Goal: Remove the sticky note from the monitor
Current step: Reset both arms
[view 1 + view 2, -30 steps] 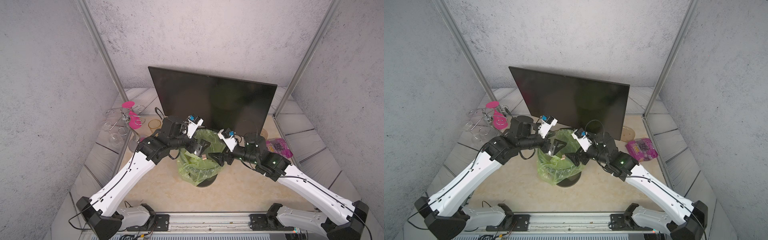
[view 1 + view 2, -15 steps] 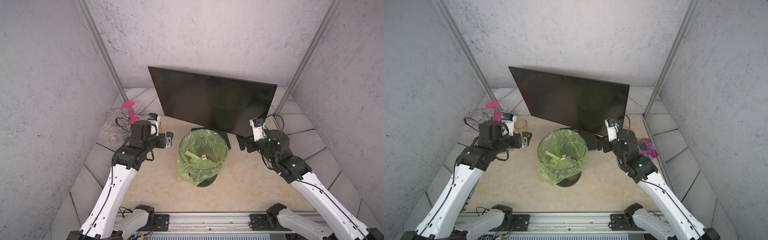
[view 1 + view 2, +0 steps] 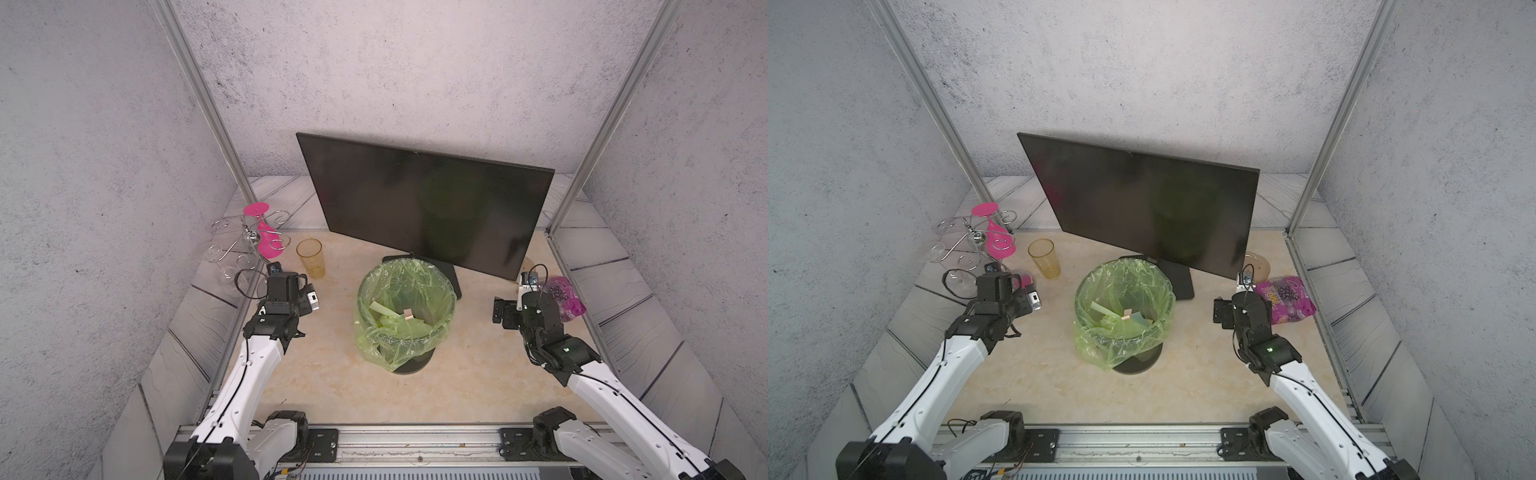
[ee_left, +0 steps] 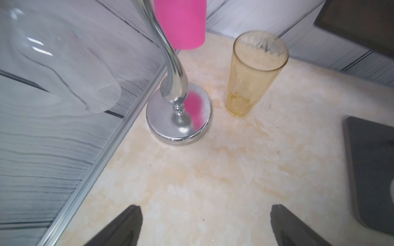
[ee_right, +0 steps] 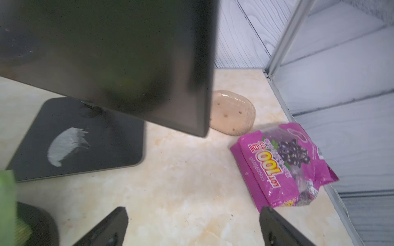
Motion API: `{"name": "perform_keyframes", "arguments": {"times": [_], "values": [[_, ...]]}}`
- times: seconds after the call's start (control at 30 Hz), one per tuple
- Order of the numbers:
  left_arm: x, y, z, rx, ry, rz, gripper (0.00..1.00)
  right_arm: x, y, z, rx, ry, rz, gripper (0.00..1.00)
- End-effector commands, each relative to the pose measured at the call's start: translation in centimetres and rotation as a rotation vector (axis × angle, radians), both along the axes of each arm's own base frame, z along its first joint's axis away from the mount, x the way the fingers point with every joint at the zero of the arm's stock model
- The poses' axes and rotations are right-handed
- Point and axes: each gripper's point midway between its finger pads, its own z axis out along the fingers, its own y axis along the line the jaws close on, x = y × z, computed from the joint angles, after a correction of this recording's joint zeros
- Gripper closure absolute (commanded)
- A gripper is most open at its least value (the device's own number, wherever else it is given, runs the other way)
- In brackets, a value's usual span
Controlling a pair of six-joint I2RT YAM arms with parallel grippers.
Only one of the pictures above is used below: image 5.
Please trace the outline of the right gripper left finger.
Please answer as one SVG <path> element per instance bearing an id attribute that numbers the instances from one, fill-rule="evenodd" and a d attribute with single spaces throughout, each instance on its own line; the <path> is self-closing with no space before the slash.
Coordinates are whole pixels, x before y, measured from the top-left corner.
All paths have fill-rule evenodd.
<path id="1" fill-rule="evenodd" d="M 125 207 L 117 207 L 74 246 L 122 246 L 129 218 Z"/>

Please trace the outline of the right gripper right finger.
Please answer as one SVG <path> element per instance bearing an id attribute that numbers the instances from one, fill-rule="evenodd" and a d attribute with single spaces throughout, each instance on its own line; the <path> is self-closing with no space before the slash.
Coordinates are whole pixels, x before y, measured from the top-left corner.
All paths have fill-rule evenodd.
<path id="1" fill-rule="evenodd" d="M 315 245 L 271 207 L 261 209 L 259 223 L 266 246 Z"/>

